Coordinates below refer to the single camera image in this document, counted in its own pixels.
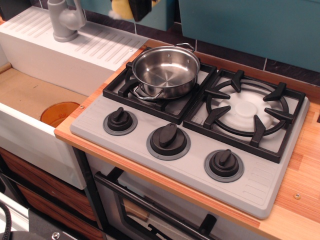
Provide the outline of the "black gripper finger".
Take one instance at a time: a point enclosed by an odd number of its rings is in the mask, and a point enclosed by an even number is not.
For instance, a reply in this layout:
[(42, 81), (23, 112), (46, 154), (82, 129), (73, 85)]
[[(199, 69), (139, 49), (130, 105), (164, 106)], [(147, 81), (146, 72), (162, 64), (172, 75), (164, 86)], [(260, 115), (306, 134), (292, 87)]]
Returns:
[(149, 12), (152, 11), (151, 0), (129, 0), (129, 6), (133, 14), (133, 19), (140, 22)]

